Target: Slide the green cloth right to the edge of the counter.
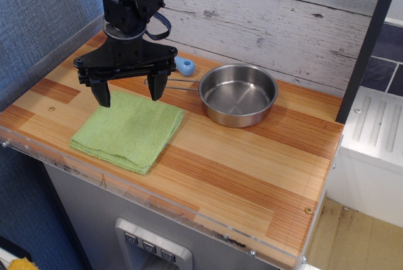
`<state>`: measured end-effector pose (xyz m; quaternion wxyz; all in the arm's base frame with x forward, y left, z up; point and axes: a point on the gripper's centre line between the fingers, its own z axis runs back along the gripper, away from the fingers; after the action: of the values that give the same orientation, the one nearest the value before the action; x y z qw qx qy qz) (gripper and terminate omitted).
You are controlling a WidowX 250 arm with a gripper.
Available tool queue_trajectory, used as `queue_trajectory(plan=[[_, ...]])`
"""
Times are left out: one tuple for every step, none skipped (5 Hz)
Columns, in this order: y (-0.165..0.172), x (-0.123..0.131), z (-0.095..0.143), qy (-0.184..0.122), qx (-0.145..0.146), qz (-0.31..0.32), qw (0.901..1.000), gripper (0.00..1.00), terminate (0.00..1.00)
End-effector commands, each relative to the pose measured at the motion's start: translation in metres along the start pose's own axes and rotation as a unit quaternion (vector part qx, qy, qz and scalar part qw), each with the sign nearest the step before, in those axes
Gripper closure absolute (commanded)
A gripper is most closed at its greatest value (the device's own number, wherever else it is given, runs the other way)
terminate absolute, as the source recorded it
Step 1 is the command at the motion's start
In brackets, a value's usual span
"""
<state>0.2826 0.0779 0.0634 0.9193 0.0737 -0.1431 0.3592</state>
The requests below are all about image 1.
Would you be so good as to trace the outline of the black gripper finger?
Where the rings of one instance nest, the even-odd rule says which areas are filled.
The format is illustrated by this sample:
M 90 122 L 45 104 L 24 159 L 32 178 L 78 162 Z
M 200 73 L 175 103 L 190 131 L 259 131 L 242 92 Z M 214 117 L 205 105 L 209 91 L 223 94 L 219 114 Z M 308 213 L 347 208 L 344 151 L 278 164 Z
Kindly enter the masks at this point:
M 153 101 L 160 99 L 164 93 L 167 83 L 167 71 L 160 70 L 151 72 L 147 76 L 148 87 Z
M 89 84 L 91 91 L 96 98 L 100 106 L 109 108 L 110 107 L 110 91 L 108 89 L 108 83 L 99 79 L 90 77 Z

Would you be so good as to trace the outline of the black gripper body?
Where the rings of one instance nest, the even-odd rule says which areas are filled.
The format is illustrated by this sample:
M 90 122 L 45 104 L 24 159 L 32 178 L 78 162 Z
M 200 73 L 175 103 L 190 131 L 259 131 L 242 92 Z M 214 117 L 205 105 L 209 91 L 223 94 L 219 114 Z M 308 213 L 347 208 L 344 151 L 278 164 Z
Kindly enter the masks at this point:
M 168 74 L 176 70 L 175 47 L 149 42 L 143 38 L 118 40 L 110 36 L 97 49 L 74 60 L 81 84 L 91 80 L 110 81 L 146 76 L 160 70 Z

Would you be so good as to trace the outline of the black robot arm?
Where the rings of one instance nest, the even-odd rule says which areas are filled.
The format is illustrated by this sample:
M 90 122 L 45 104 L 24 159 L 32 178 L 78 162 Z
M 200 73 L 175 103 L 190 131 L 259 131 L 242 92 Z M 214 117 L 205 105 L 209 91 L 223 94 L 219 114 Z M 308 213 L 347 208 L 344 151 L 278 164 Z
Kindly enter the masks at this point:
M 167 29 L 170 22 L 159 13 L 164 0 L 103 0 L 102 46 L 74 60 L 81 84 L 90 87 L 99 105 L 110 106 L 108 81 L 147 76 L 151 98 L 163 95 L 168 76 L 175 71 L 176 48 L 158 41 L 170 32 L 153 35 L 147 31 L 151 18 Z

